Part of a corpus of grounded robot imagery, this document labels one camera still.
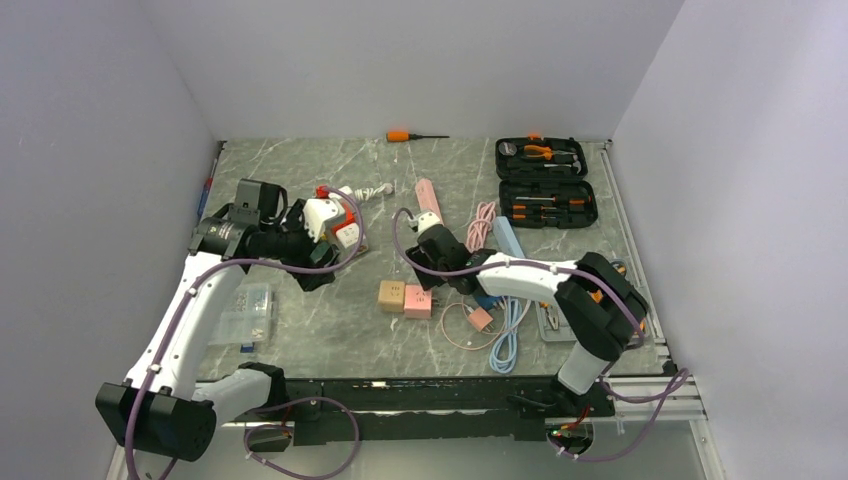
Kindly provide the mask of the beige cube socket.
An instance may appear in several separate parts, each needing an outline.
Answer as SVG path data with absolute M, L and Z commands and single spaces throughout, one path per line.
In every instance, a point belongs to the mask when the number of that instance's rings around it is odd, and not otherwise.
M 379 284 L 377 305 L 390 313 L 403 313 L 406 284 L 397 280 L 382 280 Z

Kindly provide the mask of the red cube socket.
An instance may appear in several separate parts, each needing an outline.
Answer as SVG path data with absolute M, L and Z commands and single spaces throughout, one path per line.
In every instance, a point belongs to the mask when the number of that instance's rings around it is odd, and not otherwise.
M 337 230 L 344 228 L 345 226 L 354 223 L 355 217 L 349 212 L 344 212 L 337 218 L 332 219 L 328 222 L 327 230 L 335 233 Z

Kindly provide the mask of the green cube socket lion print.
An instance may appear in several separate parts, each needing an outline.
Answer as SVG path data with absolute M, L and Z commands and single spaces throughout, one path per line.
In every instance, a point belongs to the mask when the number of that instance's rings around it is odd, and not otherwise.
M 327 268 L 337 264 L 339 254 L 339 249 L 334 244 L 319 240 L 309 255 L 309 261 L 313 268 Z

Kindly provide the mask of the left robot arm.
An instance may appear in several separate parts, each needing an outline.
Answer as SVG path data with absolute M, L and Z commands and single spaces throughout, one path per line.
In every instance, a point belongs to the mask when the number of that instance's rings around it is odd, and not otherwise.
M 234 200 L 200 221 L 179 288 L 153 339 L 125 378 L 103 384 L 95 399 L 128 454 L 196 461 L 222 424 L 251 410 L 264 420 L 285 411 L 289 395 L 282 368 L 247 362 L 198 388 L 199 366 L 254 261 L 282 264 L 304 291 L 333 281 L 338 250 L 324 233 L 346 215 L 338 198 L 288 203 L 283 187 L 242 179 Z

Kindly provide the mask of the pink power strip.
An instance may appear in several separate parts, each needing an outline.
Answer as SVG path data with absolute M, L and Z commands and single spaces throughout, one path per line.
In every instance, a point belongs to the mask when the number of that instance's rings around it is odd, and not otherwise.
M 428 178 L 421 178 L 415 184 L 416 199 L 421 211 L 430 211 L 442 220 L 441 209 L 435 193 L 433 183 Z

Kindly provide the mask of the light blue power strip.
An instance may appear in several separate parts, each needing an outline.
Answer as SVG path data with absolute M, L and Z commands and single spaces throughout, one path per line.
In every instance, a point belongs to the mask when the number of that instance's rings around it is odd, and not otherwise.
M 515 258 L 524 259 L 526 257 L 518 238 L 506 217 L 495 217 L 492 223 L 492 233 L 494 234 L 498 248 L 501 252 Z

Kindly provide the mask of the white cube socket tiger print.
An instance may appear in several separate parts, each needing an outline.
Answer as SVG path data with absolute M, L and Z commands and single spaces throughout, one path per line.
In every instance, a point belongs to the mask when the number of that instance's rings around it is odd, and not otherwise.
M 360 241 L 361 229 L 356 222 L 342 226 L 333 232 L 336 244 L 341 249 L 357 249 Z

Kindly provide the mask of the salmon usb charger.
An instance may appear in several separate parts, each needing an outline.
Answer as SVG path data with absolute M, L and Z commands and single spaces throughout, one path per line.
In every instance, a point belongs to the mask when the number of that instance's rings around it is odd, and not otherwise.
M 476 308 L 467 314 L 469 324 L 480 333 L 491 333 L 493 317 L 483 308 Z

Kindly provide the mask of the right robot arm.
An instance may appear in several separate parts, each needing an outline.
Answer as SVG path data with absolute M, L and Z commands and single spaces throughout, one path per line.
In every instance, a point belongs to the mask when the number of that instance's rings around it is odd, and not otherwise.
M 647 300 L 610 261 L 589 252 L 576 261 L 518 258 L 492 249 L 469 252 L 442 225 L 418 231 L 417 244 L 395 248 L 416 273 L 464 294 L 518 297 L 556 306 L 576 344 L 556 374 L 551 401 L 574 415 L 590 399 L 590 388 L 630 349 L 644 343 L 641 323 Z

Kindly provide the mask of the pink cube socket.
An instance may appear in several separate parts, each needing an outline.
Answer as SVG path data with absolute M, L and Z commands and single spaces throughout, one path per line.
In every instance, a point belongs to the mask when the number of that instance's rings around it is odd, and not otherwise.
M 404 291 L 403 313 L 407 319 L 430 319 L 433 298 L 430 291 L 420 285 L 407 284 Z

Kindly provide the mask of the white power strip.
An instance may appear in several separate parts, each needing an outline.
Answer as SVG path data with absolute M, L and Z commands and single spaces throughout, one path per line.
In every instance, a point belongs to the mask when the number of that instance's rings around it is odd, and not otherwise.
M 358 201 L 348 202 L 336 193 L 331 193 L 325 188 L 316 191 L 319 198 L 336 200 L 342 208 L 342 213 L 326 223 L 324 236 L 336 247 L 339 248 L 342 254 L 349 254 L 356 245 L 359 238 L 362 238 L 359 248 L 355 251 L 355 256 L 366 253 L 369 249 L 367 238 L 362 229 L 357 224 L 360 219 L 354 212 L 354 205 L 358 205 Z

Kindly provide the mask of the dark blue cube socket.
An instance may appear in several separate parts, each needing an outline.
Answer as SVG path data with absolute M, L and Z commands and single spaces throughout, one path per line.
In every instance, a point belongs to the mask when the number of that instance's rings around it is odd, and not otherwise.
M 503 309 L 503 300 L 501 297 L 488 295 L 474 295 L 473 299 L 477 305 L 486 311 Z

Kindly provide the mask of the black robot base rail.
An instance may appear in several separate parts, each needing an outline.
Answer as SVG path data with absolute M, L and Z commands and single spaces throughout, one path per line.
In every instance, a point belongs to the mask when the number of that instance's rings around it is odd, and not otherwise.
M 350 421 L 362 440 L 510 437 L 543 441 L 562 424 L 611 418 L 613 401 L 600 387 L 578 396 L 549 375 L 389 379 L 290 379 L 289 399 L 240 420 L 284 421 L 297 446 L 349 440 Z

